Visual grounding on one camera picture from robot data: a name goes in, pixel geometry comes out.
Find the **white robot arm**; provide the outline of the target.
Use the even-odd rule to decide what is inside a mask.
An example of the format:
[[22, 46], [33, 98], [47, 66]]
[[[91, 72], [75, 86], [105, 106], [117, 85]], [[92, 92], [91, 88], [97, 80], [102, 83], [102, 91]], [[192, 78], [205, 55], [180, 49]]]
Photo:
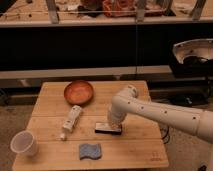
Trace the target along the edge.
[[166, 124], [213, 144], [213, 112], [139, 100], [138, 90], [127, 85], [118, 91], [108, 109], [108, 123], [120, 125], [128, 113]]

